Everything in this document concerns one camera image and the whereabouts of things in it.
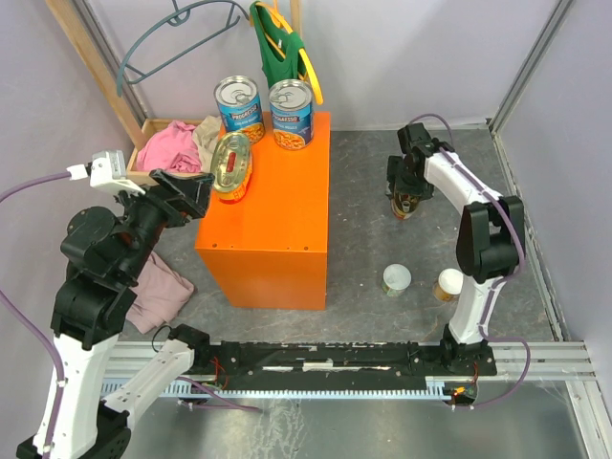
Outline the green tank top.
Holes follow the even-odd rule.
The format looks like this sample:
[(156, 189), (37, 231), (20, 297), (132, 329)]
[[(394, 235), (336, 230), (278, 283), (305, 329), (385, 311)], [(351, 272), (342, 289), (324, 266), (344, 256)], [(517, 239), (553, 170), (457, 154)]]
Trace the green tank top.
[(268, 88), (282, 80), (305, 78), (306, 66), (299, 53), (305, 46), (300, 36), (296, 32), (288, 33), (282, 26), (276, 26), (270, 11), (258, 2), (251, 4), (250, 17)]

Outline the yellow plastic hanger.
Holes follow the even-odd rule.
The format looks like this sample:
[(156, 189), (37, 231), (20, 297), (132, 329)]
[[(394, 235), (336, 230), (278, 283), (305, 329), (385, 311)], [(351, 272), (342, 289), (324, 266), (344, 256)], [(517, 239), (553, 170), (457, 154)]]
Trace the yellow plastic hanger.
[[(279, 12), (276, 1), (273, 1), (272, 5), (265, 3), (263, 1), (254, 1), (254, 2), (258, 2), (259, 4), (263, 5), (270, 11), (273, 17), (273, 22), (276, 26), (282, 26), (288, 33), (294, 32), (288, 20)], [(315, 71), (314, 64), (306, 51), (306, 47), (299, 53), (303, 59), (303, 62), (305, 63), (306, 71), (307, 71), (306, 77), (301, 80), (310, 84), (311, 89), (313, 91), (315, 103), (318, 105), (322, 105), (324, 102), (324, 97), (323, 97), (322, 88), (319, 82), (319, 78)]]

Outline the wooden tray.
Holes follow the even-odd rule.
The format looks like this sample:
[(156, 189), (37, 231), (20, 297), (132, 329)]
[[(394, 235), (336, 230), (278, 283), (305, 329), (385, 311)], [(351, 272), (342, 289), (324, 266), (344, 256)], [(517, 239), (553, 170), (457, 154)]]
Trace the wooden tray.
[[(197, 120), (197, 119), (195, 120), (194, 119), (179, 119), (179, 120), (184, 122), (187, 125), (193, 125), (193, 126), (197, 126), (202, 122), (202, 120)], [(141, 131), (144, 134), (145, 139), (149, 140), (154, 134), (165, 129), (172, 121), (173, 119), (146, 119), (144, 121)], [(220, 139), (221, 134), (224, 134), (224, 133), (225, 133), (224, 128), (220, 127), (220, 129), (217, 130), (216, 135), (213, 138), (216, 141), (218, 141), (218, 139)], [(139, 148), (134, 147), (133, 152), (131, 153), (129, 162), (126, 165), (127, 178), (139, 186), (154, 186), (157, 183), (151, 177), (149, 177), (149, 172), (142, 171), (137, 168), (137, 159), (138, 159), (139, 151), (140, 151)], [(198, 172), (198, 174), (183, 173), (183, 172), (169, 172), (169, 173), (173, 176), (180, 177), (180, 178), (192, 178), (200, 174), (201, 172)]]

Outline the wooden upright behind shirt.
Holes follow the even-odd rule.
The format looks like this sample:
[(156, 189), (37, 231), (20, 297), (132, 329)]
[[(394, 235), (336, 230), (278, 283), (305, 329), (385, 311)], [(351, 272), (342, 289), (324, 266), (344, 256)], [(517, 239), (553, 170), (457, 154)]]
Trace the wooden upright behind shirt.
[(302, 34), (302, 8), (300, 0), (290, 0), (291, 26), (293, 30)]

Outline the mauve cloth on floor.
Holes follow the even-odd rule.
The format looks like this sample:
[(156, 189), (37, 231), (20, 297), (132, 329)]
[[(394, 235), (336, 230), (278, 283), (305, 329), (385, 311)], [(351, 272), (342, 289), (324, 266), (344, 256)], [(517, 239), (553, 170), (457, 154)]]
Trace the mauve cloth on floor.
[(126, 319), (141, 334), (171, 322), (194, 294), (194, 285), (173, 271), (155, 252), (147, 258)]

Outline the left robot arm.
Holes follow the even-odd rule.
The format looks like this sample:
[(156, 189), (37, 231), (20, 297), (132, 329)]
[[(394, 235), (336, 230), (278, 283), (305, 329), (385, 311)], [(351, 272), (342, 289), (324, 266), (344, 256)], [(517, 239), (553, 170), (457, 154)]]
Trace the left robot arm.
[(187, 370), (211, 362), (208, 334), (174, 328), (154, 357), (123, 388), (100, 397), (106, 366), (118, 342), (134, 291), (165, 229), (205, 217), (214, 177), (179, 178), (160, 169), (155, 185), (117, 201), (122, 216), (104, 207), (78, 212), (60, 245), (66, 280), (55, 296), (52, 339), (44, 339), (54, 377), (38, 432), (18, 445), (19, 458), (119, 458), (143, 413)]

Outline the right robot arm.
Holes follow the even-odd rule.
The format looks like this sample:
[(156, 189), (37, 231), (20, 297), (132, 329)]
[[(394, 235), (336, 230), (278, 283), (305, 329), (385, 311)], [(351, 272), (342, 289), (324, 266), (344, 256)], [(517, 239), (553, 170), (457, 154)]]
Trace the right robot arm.
[(524, 206), (475, 177), (438, 139), (400, 140), (387, 162), (391, 208), (405, 220), (439, 189), (461, 214), (456, 258), (463, 276), (458, 305), (431, 355), (451, 374), (489, 356), (489, 321), (502, 288), (524, 266)]

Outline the blue soup can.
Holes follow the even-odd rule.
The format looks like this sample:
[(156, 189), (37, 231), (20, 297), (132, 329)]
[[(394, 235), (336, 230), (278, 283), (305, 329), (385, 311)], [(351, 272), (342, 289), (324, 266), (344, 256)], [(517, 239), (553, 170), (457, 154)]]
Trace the blue soup can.
[(246, 76), (228, 76), (213, 92), (227, 132), (245, 134), (251, 144), (265, 136), (261, 100), (256, 83)]

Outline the orange box counter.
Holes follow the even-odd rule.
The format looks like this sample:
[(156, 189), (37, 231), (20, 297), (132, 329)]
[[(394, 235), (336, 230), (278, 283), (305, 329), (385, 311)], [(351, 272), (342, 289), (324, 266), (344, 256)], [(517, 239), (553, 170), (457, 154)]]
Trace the orange box counter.
[(273, 133), (252, 148), (253, 172), (236, 204), (217, 197), (194, 249), (235, 308), (320, 311), (326, 305), (331, 116), (315, 115), (305, 148)]

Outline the beige cloth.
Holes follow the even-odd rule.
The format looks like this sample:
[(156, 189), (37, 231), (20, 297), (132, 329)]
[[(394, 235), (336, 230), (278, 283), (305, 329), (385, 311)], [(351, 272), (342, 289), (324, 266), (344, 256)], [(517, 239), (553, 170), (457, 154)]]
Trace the beige cloth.
[(211, 162), (222, 127), (220, 117), (206, 116), (192, 132), (202, 172), (210, 172)]

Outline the small can white lid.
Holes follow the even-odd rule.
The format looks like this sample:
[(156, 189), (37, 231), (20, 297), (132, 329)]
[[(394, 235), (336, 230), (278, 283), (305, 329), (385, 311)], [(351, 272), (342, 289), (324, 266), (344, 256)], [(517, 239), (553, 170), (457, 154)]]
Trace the small can white lid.
[(464, 275), (461, 271), (447, 268), (442, 270), (433, 286), (434, 296), (443, 302), (456, 299), (463, 288)]

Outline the wooden post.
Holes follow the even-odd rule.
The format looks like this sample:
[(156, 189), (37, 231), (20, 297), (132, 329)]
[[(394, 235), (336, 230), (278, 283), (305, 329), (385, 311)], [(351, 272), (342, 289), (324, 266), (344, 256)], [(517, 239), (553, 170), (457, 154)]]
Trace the wooden post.
[(135, 147), (142, 148), (146, 144), (146, 137), (141, 130), (141, 123), (128, 101), (118, 95), (112, 66), (103, 55), (95, 36), (89, 32), (83, 15), (73, 1), (46, 0), (45, 3), (115, 112), (129, 139)]

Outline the teal plastic hanger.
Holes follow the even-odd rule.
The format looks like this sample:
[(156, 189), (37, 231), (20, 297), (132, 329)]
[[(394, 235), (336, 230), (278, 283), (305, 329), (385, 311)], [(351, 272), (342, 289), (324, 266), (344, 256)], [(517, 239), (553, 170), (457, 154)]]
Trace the teal plastic hanger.
[(151, 96), (177, 81), (210, 89), (255, 67), (246, 1), (99, 1), (96, 10), (119, 63), (116, 93)]

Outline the aluminium corner profile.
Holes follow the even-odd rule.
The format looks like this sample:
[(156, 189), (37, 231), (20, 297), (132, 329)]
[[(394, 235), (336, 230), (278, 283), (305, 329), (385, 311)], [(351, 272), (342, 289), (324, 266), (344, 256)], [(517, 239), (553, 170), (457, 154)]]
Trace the aluminium corner profile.
[(498, 135), (506, 124), (574, 4), (574, 0), (558, 0), (555, 2), (534, 44), (520, 65), (509, 90), (502, 99), (495, 115), (488, 122), (493, 137)]

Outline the oval red sardine tin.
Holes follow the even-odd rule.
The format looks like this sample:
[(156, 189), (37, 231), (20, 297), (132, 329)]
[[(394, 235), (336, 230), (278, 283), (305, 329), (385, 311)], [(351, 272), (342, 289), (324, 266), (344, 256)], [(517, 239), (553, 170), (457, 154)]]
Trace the oval red sardine tin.
[(252, 175), (251, 142), (239, 132), (225, 134), (216, 144), (210, 172), (213, 188), (221, 202), (235, 204), (249, 189)]

